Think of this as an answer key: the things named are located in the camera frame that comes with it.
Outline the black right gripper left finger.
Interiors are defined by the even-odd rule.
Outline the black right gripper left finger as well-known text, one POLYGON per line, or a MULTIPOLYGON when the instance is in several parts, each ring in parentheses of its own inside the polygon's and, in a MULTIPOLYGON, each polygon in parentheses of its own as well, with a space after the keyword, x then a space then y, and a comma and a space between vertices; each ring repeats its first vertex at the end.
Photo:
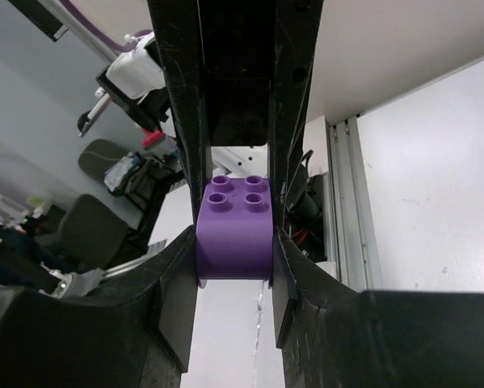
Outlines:
POLYGON ((0 287, 0 387, 177 387, 195 317, 196 232, 85 297, 0 287))

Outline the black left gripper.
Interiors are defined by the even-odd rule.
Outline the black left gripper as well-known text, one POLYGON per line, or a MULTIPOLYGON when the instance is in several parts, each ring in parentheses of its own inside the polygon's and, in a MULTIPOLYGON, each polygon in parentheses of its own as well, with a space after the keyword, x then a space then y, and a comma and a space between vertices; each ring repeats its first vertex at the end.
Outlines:
POLYGON ((193 220, 198 219, 209 178, 209 124, 212 146, 263 146, 268 140, 273 219, 282 226, 289 186, 302 156, 323 2, 147 4, 193 220))

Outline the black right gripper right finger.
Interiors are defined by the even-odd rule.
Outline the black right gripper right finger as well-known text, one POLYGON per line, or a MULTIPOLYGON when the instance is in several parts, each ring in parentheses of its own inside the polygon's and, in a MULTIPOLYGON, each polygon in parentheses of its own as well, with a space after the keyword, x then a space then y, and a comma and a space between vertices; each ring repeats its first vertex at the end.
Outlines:
POLYGON ((288 387, 484 387, 484 293, 349 289, 274 234, 288 387))

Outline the purple rounded lego brick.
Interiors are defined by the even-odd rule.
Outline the purple rounded lego brick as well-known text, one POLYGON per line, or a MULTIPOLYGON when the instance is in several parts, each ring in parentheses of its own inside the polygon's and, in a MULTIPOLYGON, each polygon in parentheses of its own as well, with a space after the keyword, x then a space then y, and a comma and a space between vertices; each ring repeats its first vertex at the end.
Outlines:
POLYGON ((274 222, 267 179, 213 177, 196 223, 196 273, 209 280, 270 280, 274 222))

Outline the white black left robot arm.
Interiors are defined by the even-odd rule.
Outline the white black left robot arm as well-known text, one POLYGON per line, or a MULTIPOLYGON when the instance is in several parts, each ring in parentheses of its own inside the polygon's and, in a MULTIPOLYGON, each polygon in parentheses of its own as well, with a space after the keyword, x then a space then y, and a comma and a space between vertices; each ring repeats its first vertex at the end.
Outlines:
POLYGON ((151 1, 149 15, 198 210, 213 169, 269 178, 273 214, 302 157, 320 1, 151 1))

